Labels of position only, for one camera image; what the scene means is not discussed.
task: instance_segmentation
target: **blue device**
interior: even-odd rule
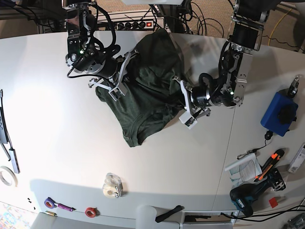
[[[266,129],[283,137],[291,123],[296,120],[298,107],[292,98],[277,92],[263,116],[261,124]]]

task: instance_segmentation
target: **paper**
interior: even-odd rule
[[[224,170],[229,171],[230,179],[234,187],[238,187],[245,181],[253,179],[262,173],[261,166],[258,163],[255,153],[235,161],[226,166]]]

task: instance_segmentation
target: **tape roll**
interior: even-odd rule
[[[0,180],[7,186],[17,187],[17,178],[15,174],[7,167],[0,167]]]
[[[44,201],[44,205],[45,205],[47,208],[50,208],[50,209],[53,209],[53,208],[56,207],[55,201],[52,200],[50,197],[48,197],[48,198]]]
[[[114,198],[116,198],[115,194],[117,193],[117,190],[115,187],[104,185],[103,193],[107,198],[114,199]]]
[[[86,216],[90,217],[90,218],[94,218],[96,217],[96,211],[95,208],[87,208],[85,211]]]

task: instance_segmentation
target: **black handle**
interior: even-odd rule
[[[181,205],[178,205],[173,210],[170,210],[169,212],[166,212],[162,215],[157,216],[156,217],[156,222],[160,223],[160,222],[166,220],[167,218],[169,218],[171,215],[173,215],[173,214],[175,214],[179,211],[182,211],[182,210],[183,210],[183,207]]]

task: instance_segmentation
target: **yellow cable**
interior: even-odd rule
[[[292,9],[290,9],[275,25],[274,29],[272,30],[271,34],[270,34],[270,38],[269,38],[269,42],[268,42],[268,46],[270,46],[270,41],[272,38],[273,33],[275,32],[275,29],[277,28],[277,26],[279,25],[279,23],[281,23],[281,21],[284,19],[284,17],[286,17],[287,14],[289,14],[292,11]]]

